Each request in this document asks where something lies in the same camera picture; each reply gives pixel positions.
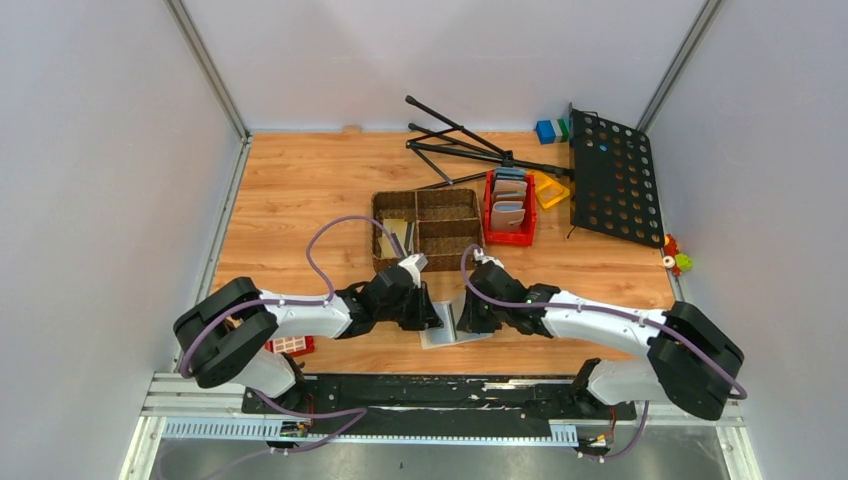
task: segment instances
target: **wicker basket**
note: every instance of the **wicker basket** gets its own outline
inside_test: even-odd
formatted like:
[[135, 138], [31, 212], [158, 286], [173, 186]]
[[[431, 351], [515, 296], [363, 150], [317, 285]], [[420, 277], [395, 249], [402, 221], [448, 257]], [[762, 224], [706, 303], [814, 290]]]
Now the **wicker basket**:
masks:
[[[471, 243], [483, 246], [480, 207], [474, 190], [377, 192], [371, 198], [371, 210], [378, 222], [386, 218], [415, 222], [412, 250], [427, 255], [425, 272], [459, 270], [465, 248]], [[397, 258], [382, 258], [378, 240], [381, 235], [377, 227], [371, 229], [371, 259], [377, 272], [398, 262]], [[469, 258], [467, 267], [471, 266]]]

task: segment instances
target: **table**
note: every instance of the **table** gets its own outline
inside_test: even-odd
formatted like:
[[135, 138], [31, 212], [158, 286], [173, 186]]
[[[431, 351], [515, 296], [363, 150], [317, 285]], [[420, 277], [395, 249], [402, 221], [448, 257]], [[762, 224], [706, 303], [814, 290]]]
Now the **table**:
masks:
[[[568, 146], [539, 145], [532, 132], [481, 134], [516, 158], [567, 165]], [[405, 148], [413, 134], [258, 134], [224, 241], [214, 288], [249, 276], [259, 288], [285, 294], [326, 293], [306, 263], [306, 244], [324, 224], [342, 215], [369, 214], [375, 191], [406, 190], [441, 178]], [[434, 154], [452, 178], [490, 169], [491, 164]], [[465, 183], [482, 203], [484, 180]], [[577, 295], [634, 308], [668, 308], [674, 301], [660, 253], [595, 232], [571, 230], [567, 202], [539, 209], [532, 247], [492, 245], [507, 271], [524, 285], [547, 283]], [[370, 280], [369, 228], [346, 222], [329, 230], [313, 255], [336, 288]], [[459, 272], [425, 273], [434, 301], [464, 290]], [[315, 339], [316, 351], [299, 357], [305, 372], [344, 373], [576, 373], [588, 358], [624, 359], [624, 353], [579, 340], [524, 336], [510, 327], [493, 338], [422, 350], [417, 332], [378, 324], [361, 337]]]

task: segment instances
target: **black tripod stand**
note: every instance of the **black tripod stand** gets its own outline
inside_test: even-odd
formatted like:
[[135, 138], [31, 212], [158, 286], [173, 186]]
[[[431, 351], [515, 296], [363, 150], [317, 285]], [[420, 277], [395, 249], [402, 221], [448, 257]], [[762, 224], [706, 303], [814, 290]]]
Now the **black tripod stand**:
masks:
[[[553, 174], [556, 177], [565, 176], [571, 178], [574, 175], [574, 170], [571, 168], [528, 162], [525, 160], [518, 160], [513, 156], [512, 150], [503, 150], [494, 143], [486, 140], [485, 138], [480, 137], [476, 133], [445, 117], [444, 115], [433, 110], [427, 105], [424, 105], [423, 103], [413, 98], [411, 95], [406, 96], [406, 103], [414, 107], [420, 108], [427, 114], [450, 126], [450, 128], [447, 128], [445, 130], [434, 132], [427, 128], [420, 127], [414, 123], [409, 124], [410, 130], [421, 132], [424, 135], [421, 135], [420, 137], [415, 137], [407, 141], [406, 148], [415, 152], [415, 154], [421, 157], [421, 159], [424, 160], [424, 162], [426, 162], [427, 165], [430, 166], [430, 168], [435, 170], [436, 173], [438, 173], [443, 179], [445, 179], [445, 181], [442, 183], [436, 183], [422, 188], [439, 188], [447, 185], [456, 185], [457, 183], [467, 182], [476, 178], [482, 178], [486, 176], [486, 172], [481, 172], [476, 173], [474, 175], [468, 175], [466, 177], [451, 179], [447, 176], [447, 174], [445, 174], [445, 172], [443, 172], [438, 166], [436, 166], [435, 163], [433, 163], [429, 158], [427, 158], [427, 156], [423, 152], [443, 153], [445, 155], [470, 158], [472, 160], [495, 163], [503, 167], [519, 167], [532, 170], [539, 170], [545, 173]], [[478, 142], [480, 145], [474, 145], [472, 143], [468, 143], [448, 135], [454, 132], [463, 133], [472, 140]], [[427, 140], [429, 138], [438, 138], [439, 140], [447, 142], [447, 144], [433, 145], [429, 143], [421, 143], [422, 140]]]

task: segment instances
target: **red tray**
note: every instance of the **red tray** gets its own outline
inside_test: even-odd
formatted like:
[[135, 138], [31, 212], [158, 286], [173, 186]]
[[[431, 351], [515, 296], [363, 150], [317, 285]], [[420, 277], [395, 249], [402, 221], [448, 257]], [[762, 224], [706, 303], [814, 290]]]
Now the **red tray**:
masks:
[[492, 179], [495, 172], [486, 173], [486, 193], [483, 199], [485, 213], [483, 214], [483, 238], [486, 243], [501, 245], [517, 245], [529, 247], [533, 245], [533, 237], [536, 235], [536, 182], [533, 175], [527, 175], [527, 195], [524, 196], [524, 221], [521, 229], [517, 232], [492, 232], [489, 230], [490, 217], [492, 215]]

